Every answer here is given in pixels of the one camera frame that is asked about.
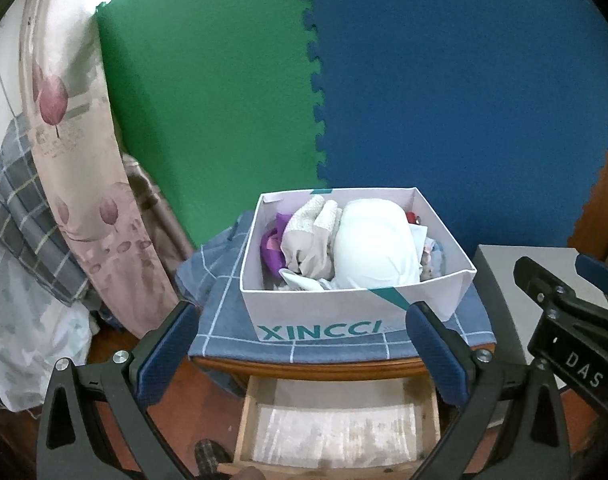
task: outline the blue foam mat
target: blue foam mat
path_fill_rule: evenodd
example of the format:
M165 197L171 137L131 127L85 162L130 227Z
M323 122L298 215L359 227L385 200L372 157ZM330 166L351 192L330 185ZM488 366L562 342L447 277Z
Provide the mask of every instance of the blue foam mat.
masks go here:
M608 149L608 25L589 0L312 0L318 176L417 186L472 254L565 246Z

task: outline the curtain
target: curtain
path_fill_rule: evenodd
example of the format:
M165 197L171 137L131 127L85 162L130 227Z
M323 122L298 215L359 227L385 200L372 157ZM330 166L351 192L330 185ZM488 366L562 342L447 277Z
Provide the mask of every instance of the curtain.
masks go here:
M94 0L26 0L20 93L57 228L116 318L155 329L177 303L115 139Z

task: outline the teal stripe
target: teal stripe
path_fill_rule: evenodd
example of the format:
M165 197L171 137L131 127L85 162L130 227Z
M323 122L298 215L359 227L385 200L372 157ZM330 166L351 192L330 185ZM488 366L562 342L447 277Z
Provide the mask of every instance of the teal stripe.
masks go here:
M405 300L404 296L402 296L398 291L396 291L392 286L388 286L385 288L370 288L369 289L373 294L382 298L382 300L386 300L389 303L398 306L402 310L406 311L410 304L407 300Z

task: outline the white fabric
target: white fabric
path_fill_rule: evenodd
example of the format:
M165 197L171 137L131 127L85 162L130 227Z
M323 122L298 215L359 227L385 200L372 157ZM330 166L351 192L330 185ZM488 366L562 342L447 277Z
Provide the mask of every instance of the white fabric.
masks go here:
M278 290L310 290L311 292L320 292L333 288L332 282L328 280L313 280L296 274L289 269L280 269L280 276L286 282L286 288L278 287Z
M409 224L409 230L413 237L413 243L415 244L415 252L417 253L417 261L422 261L422 253L424 252L424 243L426 241L426 234L428 227L425 225Z
M0 245L0 399L12 412L44 402L55 362L86 362L91 345L89 312L49 294Z
M390 200L349 202L335 237L334 255L334 288L380 288L420 281L406 214Z

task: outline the blue checkered cloth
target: blue checkered cloth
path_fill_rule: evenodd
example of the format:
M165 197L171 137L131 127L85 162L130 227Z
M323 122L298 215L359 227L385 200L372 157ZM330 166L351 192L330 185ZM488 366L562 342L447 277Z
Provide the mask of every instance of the blue checkered cloth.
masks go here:
M212 238L177 269L180 293L203 307L200 328L190 356L254 362L329 364L416 357L406 332L388 332L338 339L260 341L239 290L239 274L253 212ZM469 346L494 343L495 337L478 292L471 286L445 325Z

